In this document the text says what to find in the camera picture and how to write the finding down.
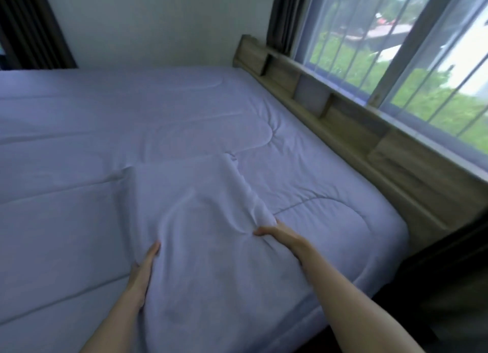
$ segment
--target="bed frame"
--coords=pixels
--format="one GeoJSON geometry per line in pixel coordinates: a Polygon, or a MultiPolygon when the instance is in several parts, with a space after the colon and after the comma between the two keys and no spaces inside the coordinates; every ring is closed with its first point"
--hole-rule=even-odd
{"type": "Polygon", "coordinates": [[[241,38],[233,65],[250,73],[393,204],[415,253],[488,207],[488,174],[373,107],[335,92],[301,64],[241,38]]]}

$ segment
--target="hand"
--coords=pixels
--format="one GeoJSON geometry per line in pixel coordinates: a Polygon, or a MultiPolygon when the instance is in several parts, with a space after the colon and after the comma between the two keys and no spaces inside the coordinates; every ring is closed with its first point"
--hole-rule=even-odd
{"type": "Polygon", "coordinates": [[[125,291],[136,298],[139,308],[142,308],[146,298],[146,291],[151,278],[153,260],[159,252],[161,243],[156,241],[147,251],[146,257],[141,265],[134,262],[130,271],[129,282],[125,291]]]}
{"type": "Polygon", "coordinates": [[[283,222],[276,219],[276,226],[262,226],[253,232],[256,236],[271,235],[279,243],[286,246],[290,251],[298,257],[299,250],[304,245],[309,245],[308,241],[294,232],[290,227],[283,222]]]}

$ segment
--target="forearm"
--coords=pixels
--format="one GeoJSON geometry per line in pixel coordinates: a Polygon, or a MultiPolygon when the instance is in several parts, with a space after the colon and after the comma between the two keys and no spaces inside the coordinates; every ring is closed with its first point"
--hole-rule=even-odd
{"type": "Polygon", "coordinates": [[[385,310],[374,303],[303,240],[294,250],[344,353],[423,352],[385,310]]]}
{"type": "Polygon", "coordinates": [[[80,353],[129,352],[139,299],[125,291],[80,353]]]}

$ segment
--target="window frame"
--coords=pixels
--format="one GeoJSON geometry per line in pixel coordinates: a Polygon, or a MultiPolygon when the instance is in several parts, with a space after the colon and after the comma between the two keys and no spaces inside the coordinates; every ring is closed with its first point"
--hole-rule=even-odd
{"type": "MultiPolygon", "coordinates": [[[[399,88],[405,78],[409,75],[409,71],[414,68],[417,57],[420,56],[422,51],[429,45],[429,35],[433,31],[436,31],[438,27],[442,26],[450,9],[459,1],[460,0],[429,0],[427,2],[424,10],[412,27],[412,30],[407,35],[398,53],[392,59],[389,67],[381,77],[371,95],[358,90],[355,86],[349,85],[347,82],[342,82],[342,79],[339,79],[325,70],[316,69],[315,73],[320,76],[322,82],[328,87],[341,94],[352,103],[360,107],[368,106],[375,109],[378,109],[381,106],[382,112],[392,116],[408,128],[415,130],[417,137],[422,135],[427,139],[440,144],[468,162],[488,171],[488,154],[484,154],[464,141],[439,128],[427,124],[424,120],[413,114],[408,112],[401,113],[401,108],[387,101],[388,95],[399,88]]],[[[310,7],[308,8],[310,17],[323,17],[322,14],[325,11],[326,3],[327,0],[310,0],[310,7]]],[[[321,26],[322,23],[320,21],[305,20],[301,30],[301,36],[298,39],[299,42],[294,60],[309,69],[314,68],[314,65],[309,63],[308,60],[311,51],[317,42],[318,36],[320,35],[321,26]]]]}

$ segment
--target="bed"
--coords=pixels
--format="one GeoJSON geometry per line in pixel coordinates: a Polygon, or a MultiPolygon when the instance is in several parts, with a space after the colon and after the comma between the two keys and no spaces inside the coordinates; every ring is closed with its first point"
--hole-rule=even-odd
{"type": "MultiPolygon", "coordinates": [[[[1,72],[0,350],[77,352],[133,260],[113,183],[139,163],[218,153],[366,294],[391,280],[405,222],[245,71],[1,72]]],[[[292,352],[325,326],[316,305],[259,351],[292,352]]]]}

